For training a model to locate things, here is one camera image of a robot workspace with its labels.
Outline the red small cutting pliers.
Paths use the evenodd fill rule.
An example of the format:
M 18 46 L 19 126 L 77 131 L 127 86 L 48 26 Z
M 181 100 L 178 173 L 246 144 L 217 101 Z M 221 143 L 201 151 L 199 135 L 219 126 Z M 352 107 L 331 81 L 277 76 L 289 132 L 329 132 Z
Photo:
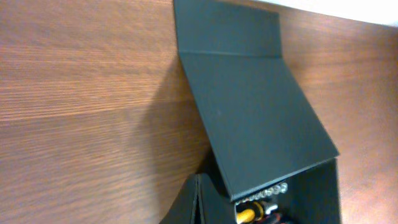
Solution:
M 294 224 L 295 222 L 289 218 L 284 216 L 281 213 L 273 213 L 271 215 L 266 216 L 262 220 L 256 222 L 257 224 Z

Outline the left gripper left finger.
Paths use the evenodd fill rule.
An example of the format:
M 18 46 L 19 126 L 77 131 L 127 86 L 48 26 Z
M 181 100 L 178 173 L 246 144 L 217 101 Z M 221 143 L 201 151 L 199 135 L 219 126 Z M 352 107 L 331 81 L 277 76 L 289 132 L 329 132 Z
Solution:
M 198 200 L 198 176 L 189 175 L 160 224 L 194 224 Z

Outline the orange socket bit rail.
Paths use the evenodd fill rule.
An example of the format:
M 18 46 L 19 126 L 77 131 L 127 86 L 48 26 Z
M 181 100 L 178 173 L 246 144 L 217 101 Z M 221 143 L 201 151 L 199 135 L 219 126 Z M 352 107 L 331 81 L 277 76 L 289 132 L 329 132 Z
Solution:
M 258 192 L 256 194 L 253 194 L 251 196 L 248 196 L 246 198 L 238 200 L 237 202 L 235 202 L 235 205 L 252 202 L 252 201 L 257 201 L 257 200 L 263 200 L 266 198 L 271 198 L 273 195 L 285 194 L 288 191 L 288 189 L 289 189 L 288 183 L 281 182 L 272 187 L 261 190 L 260 192 Z

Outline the black box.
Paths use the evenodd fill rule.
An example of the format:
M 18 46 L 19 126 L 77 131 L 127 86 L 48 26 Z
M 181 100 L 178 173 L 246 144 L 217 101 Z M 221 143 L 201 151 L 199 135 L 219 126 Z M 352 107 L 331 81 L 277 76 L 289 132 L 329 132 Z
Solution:
M 295 223 L 339 223 L 338 150 L 284 61 L 278 13 L 203 0 L 175 1 L 174 13 L 211 147 L 199 174 L 235 214 L 238 200 L 286 182 L 285 194 L 257 201 Z

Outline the yellow black stubby screwdriver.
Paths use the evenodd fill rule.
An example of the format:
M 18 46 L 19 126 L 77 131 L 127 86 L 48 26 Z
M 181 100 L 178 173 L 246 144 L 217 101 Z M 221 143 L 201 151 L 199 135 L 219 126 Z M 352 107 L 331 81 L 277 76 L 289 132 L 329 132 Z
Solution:
M 256 223 L 268 215 L 276 213 L 278 209 L 276 203 L 269 203 L 264 201 L 252 201 L 245 203 L 243 210 L 236 214 L 236 223 Z

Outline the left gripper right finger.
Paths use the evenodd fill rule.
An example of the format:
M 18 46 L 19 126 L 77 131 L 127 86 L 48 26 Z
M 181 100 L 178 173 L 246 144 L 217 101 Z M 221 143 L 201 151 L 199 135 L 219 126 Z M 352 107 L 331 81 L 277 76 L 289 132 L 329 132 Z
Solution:
M 198 175 L 198 214 L 201 224 L 235 224 L 235 208 L 207 174 Z

